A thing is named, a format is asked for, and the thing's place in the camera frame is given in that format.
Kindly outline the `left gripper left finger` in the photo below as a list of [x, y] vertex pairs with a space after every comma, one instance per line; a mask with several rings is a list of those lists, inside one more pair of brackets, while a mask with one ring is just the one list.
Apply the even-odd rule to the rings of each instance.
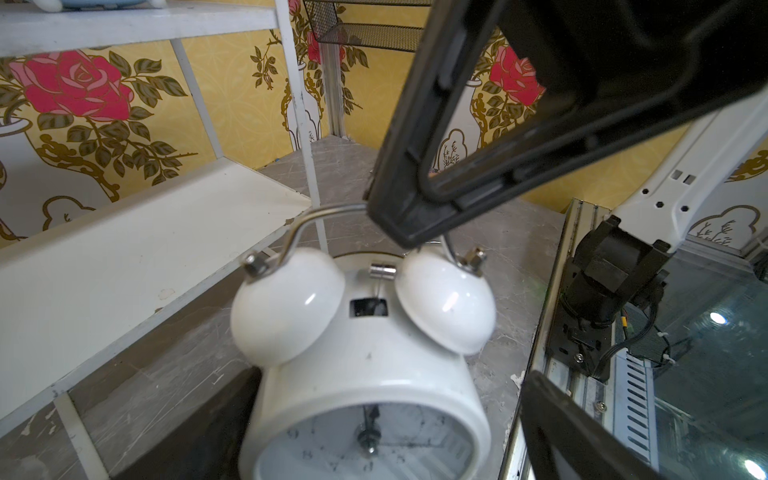
[[240, 372], [117, 479], [237, 479], [238, 455], [261, 383]]

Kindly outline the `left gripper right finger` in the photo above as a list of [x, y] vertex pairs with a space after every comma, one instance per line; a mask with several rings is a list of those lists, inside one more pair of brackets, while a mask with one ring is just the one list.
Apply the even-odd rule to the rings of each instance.
[[537, 479], [659, 479], [543, 373], [522, 383], [520, 420]]

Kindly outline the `white twin-bell alarm clock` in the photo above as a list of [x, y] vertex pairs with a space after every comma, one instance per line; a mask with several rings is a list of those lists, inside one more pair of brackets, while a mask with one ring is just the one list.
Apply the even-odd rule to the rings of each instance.
[[277, 256], [243, 260], [231, 333], [262, 372], [244, 479], [471, 479], [489, 455], [467, 364], [496, 322], [485, 253], [446, 238], [405, 255], [299, 246], [310, 223], [365, 209], [309, 210]]

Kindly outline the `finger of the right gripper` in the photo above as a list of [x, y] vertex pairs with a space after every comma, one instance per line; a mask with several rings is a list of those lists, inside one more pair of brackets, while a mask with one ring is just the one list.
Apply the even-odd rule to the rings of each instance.
[[[492, 32], [544, 92], [520, 126], [431, 175]], [[763, 1], [437, 1], [366, 193], [404, 248], [767, 83]]]

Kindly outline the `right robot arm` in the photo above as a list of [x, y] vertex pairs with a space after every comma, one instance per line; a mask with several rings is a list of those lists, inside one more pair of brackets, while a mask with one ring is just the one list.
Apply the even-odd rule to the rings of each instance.
[[[491, 33], [544, 87], [535, 115], [432, 170]], [[767, 127], [763, 1], [440, 1], [427, 20], [372, 184], [369, 217], [414, 247], [548, 181], [688, 123], [652, 176], [566, 264], [549, 354], [599, 380], [627, 303], [656, 313], [664, 265], [706, 198]]]

